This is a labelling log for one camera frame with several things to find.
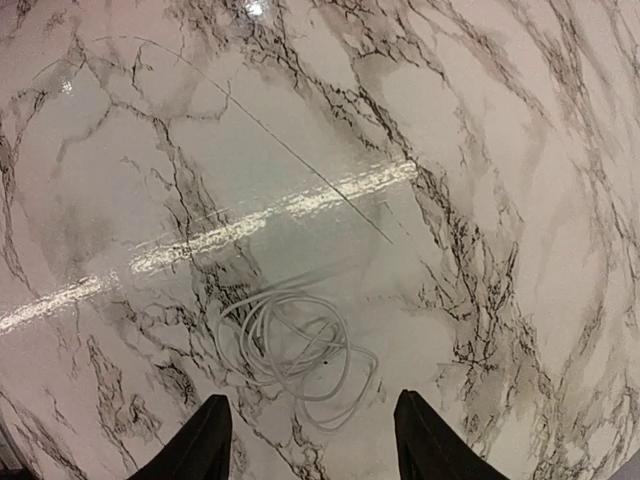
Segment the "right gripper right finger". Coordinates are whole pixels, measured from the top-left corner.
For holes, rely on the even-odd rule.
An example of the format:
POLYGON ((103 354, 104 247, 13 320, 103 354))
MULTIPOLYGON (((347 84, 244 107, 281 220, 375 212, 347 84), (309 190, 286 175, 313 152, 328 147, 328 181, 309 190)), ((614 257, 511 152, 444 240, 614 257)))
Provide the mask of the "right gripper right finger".
POLYGON ((416 391, 400 393, 394 427, 402 480, 507 480, 479 457, 416 391))

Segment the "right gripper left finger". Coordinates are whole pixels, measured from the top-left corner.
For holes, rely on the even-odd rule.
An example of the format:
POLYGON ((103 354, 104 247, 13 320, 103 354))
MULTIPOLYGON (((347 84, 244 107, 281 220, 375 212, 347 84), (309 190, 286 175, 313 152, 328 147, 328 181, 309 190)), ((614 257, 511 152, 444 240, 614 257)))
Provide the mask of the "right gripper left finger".
POLYGON ((232 416, 225 395, 211 395, 133 480, 227 480, 232 416))

